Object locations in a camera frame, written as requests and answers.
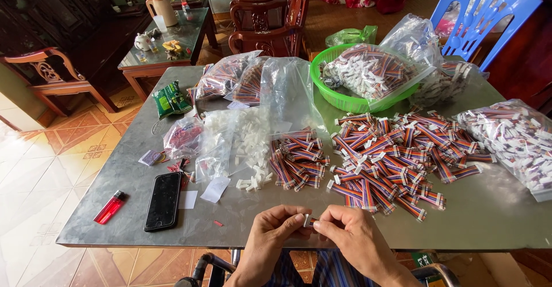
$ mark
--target glass table top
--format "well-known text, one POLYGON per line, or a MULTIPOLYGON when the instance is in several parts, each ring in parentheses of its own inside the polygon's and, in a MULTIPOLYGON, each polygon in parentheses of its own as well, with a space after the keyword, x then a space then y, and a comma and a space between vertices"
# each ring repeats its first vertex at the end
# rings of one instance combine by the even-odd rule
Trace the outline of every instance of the glass table top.
MULTIPOLYGON (((162 33, 160 36, 155 38, 154 44, 158 49, 158 52, 153 53, 150 51, 142 51, 135 46, 130 49, 125 58, 119 64, 119 68, 130 67, 130 66, 140 66, 140 65, 152 65, 159 63, 167 62, 177 62, 181 60, 189 60, 191 54, 188 54, 186 48, 190 50, 190 53, 193 53, 196 44, 198 47, 201 47, 202 42, 198 42, 198 36, 201 32, 203 22, 205 21, 205 16, 207 15, 208 8, 195 8, 190 9, 187 12, 187 15, 184 15, 184 11, 178 10, 178 24, 167 27, 167 32, 162 33), (165 53, 165 48, 163 48, 163 42, 178 40, 180 41, 180 46, 183 51, 180 52, 176 60, 170 61, 167 58, 167 53, 165 53), (144 53, 145 60, 143 62, 136 56, 140 52, 144 53)), ((146 31, 157 28, 154 19, 151 19, 146 31)))

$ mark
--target green snack package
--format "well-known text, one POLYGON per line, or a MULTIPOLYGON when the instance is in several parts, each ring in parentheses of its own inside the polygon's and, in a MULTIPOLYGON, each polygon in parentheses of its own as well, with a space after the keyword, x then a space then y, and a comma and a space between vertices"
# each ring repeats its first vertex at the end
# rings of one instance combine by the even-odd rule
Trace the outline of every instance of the green snack package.
POLYGON ((186 103, 178 88, 178 80, 152 94, 157 105, 159 120, 169 114, 185 114, 192 107, 186 103))
POLYGON ((328 48, 346 43, 369 43, 376 42, 377 26, 366 25, 363 30, 355 28, 346 28, 329 35, 326 38, 326 46, 328 48))

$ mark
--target blue plastic chair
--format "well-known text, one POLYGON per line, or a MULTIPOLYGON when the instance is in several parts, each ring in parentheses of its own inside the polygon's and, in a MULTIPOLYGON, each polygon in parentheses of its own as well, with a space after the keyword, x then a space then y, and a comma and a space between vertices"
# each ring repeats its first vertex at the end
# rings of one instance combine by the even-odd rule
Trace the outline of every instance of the blue plastic chair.
POLYGON ((466 9, 470 0, 439 0, 431 16, 433 27, 437 27, 437 24, 452 1, 458 1, 460 3, 460 13, 451 36, 443 46, 441 53, 443 55, 458 55, 465 60, 470 59, 481 40, 483 40, 496 23, 504 16, 513 14, 513 19, 481 64, 481 70, 485 70, 485 68, 488 67, 506 42, 508 42, 533 11, 542 3, 542 0, 498 0, 494 3, 494 0, 485 0, 479 12, 474 15, 481 0, 475 0, 472 8, 467 14, 466 9), (503 2, 506 3, 506 6, 500 9, 499 7, 503 2))

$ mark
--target black smartphone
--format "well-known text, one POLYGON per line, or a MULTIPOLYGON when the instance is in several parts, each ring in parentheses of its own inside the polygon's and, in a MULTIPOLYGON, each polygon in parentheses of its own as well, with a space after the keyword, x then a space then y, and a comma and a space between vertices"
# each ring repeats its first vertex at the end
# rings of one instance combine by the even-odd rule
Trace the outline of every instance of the black smartphone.
POLYGON ((154 180, 143 230, 154 232, 176 226, 182 173, 159 175, 154 180))

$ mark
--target metal table surface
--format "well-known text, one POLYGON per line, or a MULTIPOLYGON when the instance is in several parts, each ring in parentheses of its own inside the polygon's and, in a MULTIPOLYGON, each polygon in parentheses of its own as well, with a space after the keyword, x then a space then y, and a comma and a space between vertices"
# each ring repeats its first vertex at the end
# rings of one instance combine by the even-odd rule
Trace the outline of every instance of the metal table surface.
MULTIPOLYGON (((197 82, 203 67, 171 67, 163 74, 155 91, 179 79, 184 90, 197 82)), ((491 105, 504 98, 485 80, 472 81, 456 103, 435 107, 445 117, 460 111, 491 105)), ((225 108, 229 101, 200 102, 200 110, 225 108)), ((334 118, 344 112, 328 104, 315 87, 315 103, 325 119, 329 132, 337 132, 334 118)), ((403 101, 382 111, 378 116, 393 116, 408 110, 403 101)), ((237 173, 217 204, 199 198, 208 183, 189 183, 186 190, 198 190, 195 208, 180 210, 178 226, 156 233, 144 232, 143 222, 154 178, 167 173, 166 164, 151 167, 138 162, 148 150, 162 150, 162 137, 180 116, 166 118, 159 135, 151 128, 157 121, 155 102, 149 97, 140 112, 107 159, 98 176, 81 199, 59 234, 56 243, 69 247, 206 247, 239 248, 245 246, 255 215, 279 204, 303 205, 313 209, 316 217, 329 204, 344 204, 342 195, 326 189, 332 178, 328 171, 320 189, 305 187, 300 192, 285 191, 267 184, 257 192, 235 188, 237 180, 249 175, 237 173), (105 225, 93 221, 94 216, 113 195, 122 190, 130 195, 119 212, 105 225), (220 221, 218 227, 213 220, 220 221)), ((325 144, 325 152, 331 153, 325 144)), ((341 165, 342 158, 330 154, 332 164, 341 165)), ((550 248, 552 242, 552 201, 537 203, 529 191, 498 163, 478 163, 483 173, 442 184, 433 174, 433 191, 447 199, 445 211, 421 202, 427 210, 425 221, 397 208, 394 213, 375 215, 389 246, 398 250, 430 251, 498 251, 517 248, 550 248)), ((191 171, 193 162, 188 166, 191 171)), ((333 248, 329 242, 290 240, 286 247, 297 249, 333 248)))

